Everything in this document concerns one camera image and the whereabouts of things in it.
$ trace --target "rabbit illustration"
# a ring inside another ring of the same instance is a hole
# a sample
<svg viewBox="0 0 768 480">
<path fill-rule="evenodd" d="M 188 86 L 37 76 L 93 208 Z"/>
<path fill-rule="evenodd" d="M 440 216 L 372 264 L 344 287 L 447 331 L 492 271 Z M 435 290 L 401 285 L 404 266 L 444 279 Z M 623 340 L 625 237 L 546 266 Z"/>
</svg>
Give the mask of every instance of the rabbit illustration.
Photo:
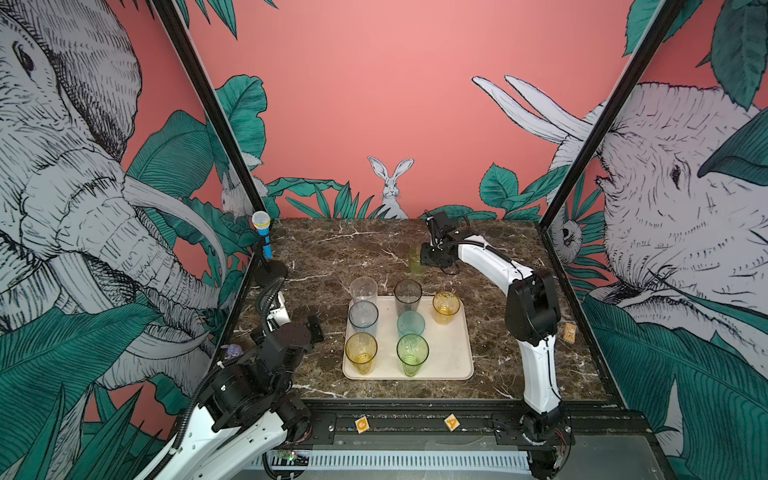
<svg viewBox="0 0 768 480">
<path fill-rule="evenodd" d="M 371 162 L 373 172 L 384 179 L 382 211 L 389 209 L 384 218 L 408 218 L 406 212 L 397 203 L 397 197 L 400 196 L 400 189 L 397 187 L 397 177 L 407 172 L 410 167 L 413 167 L 413 159 L 407 158 L 400 162 L 391 177 L 381 161 L 376 160 L 374 157 L 368 157 L 368 160 Z"/>
</svg>

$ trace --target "elephant eye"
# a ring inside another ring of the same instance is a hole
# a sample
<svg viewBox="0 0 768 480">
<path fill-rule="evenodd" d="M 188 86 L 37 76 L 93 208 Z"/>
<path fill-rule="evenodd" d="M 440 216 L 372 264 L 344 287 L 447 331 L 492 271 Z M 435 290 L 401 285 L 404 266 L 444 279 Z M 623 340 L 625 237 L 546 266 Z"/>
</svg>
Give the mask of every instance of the elephant eye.
<svg viewBox="0 0 768 480">
<path fill-rule="evenodd" d="M 674 182 L 674 186 L 677 187 L 677 189 L 680 189 L 680 166 L 675 165 L 672 167 L 672 171 L 670 172 L 670 178 Z"/>
<path fill-rule="evenodd" d="M 31 78 L 31 73 L 35 69 L 35 63 L 32 61 L 32 58 L 27 54 L 26 51 L 24 51 L 24 47 L 18 42 L 13 44 L 13 52 L 16 53 L 18 62 L 22 64 L 22 68 L 24 68 L 24 71 L 26 71 L 27 75 L 29 75 Z"/>
</svg>

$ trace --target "robotic arm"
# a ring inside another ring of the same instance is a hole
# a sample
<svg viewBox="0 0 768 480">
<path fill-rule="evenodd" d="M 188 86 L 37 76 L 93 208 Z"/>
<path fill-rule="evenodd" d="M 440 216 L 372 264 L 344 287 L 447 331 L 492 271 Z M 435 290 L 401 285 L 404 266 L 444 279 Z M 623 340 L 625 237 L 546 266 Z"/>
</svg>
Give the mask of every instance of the robotic arm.
<svg viewBox="0 0 768 480">
<path fill-rule="evenodd" d="M 535 445 L 553 439 L 563 415 L 554 374 L 560 306 L 551 274 L 507 258 L 468 222 L 457 227 L 445 212 L 427 215 L 432 239 L 422 245 L 422 264 L 448 268 L 461 260 L 488 277 L 507 296 L 505 323 L 520 346 L 525 374 L 523 396 L 530 410 L 522 419 L 524 435 Z"/>
</svg>

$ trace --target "rabbit ear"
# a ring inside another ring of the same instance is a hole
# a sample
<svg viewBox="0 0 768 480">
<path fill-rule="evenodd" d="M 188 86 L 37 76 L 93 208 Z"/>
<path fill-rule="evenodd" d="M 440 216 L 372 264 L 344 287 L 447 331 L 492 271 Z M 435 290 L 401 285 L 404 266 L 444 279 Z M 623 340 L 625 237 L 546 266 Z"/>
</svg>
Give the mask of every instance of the rabbit ear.
<svg viewBox="0 0 768 480">
<path fill-rule="evenodd" d="M 379 175 L 384 180 L 389 180 L 389 172 L 381 161 L 376 160 L 374 157 L 368 157 L 368 160 L 371 162 L 371 167 L 373 167 L 373 173 Z"/>
<path fill-rule="evenodd" d="M 397 168 L 395 169 L 395 173 L 392 174 L 392 178 L 397 178 L 400 175 L 404 174 L 408 171 L 410 167 L 413 167 L 413 159 L 412 158 L 406 158 L 402 162 L 400 162 L 397 165 Z"/>
</svg>

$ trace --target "drinking glass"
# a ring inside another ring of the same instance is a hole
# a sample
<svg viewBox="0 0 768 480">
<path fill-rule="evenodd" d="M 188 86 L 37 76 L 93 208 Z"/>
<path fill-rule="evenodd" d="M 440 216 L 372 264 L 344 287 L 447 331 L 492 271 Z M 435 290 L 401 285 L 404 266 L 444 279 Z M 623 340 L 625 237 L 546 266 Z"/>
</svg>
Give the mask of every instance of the drinking glass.
<svg viewBox="0 0 768 480">
<path fill-rule="evenodd" d="M 424 275 L 427 267 L 422 265 L 422 245 L 417 243 L 408 250 L 408 268 L 414 275 Z"/>
<path fill-rule="evenodd" d="M 376 339 L 370 333 L 355 333 L 346 341 L 346 358 L 358 372 L 368 375 L 373 368 L 373 358 L 379 350 Z"/>
<path fill-rule="evenodd" d="M 376 320 L 379 319 L 379 309 L 367 300 L 353 303 L 347 313 L 349 323 L 356 332 L 374 333 Z"/>
<path fill-rule="evenodd" d="M 435 298 L 432 299 L 432 313 L 435 322 L 439 325 L 448 325 L 452 322 L 461 307 L 462 302 L 455 293 L 437 292 Z"/>
<path fill-rule="evenodd" d="M 352 294 L 352 300 L 355 303 L 362 301 L 376 303 L 376 296 L 379 295 L 379 284 L 373 278 L 361 276 L 349 284 L 349 293 Z"/>
<path fill-rule="evenodd" d="M 410 333 L 397 342 L 397 356 L 406 376 L 414 376 L 429 356 L 429 345 L 420 335 Z"/>
<path fill-rule="evenodd" d="M 398 317 L 404 312 L 419 308 L 419 301 L 421 299 L 422 286 L 419 282 L 415 280 L 400 280 L 395 285 L 395 306 Z"/>
<path fill-rule="evenodd" d="M 421 313 L 409 310 L 407 312 L 403 312 L 403 314 L 398 317 L 397 333 L 399 333 L 401 337 L 410 333 L 421 335 L 424 333 L 425 325 L 426 323 Z"/>
</svg>

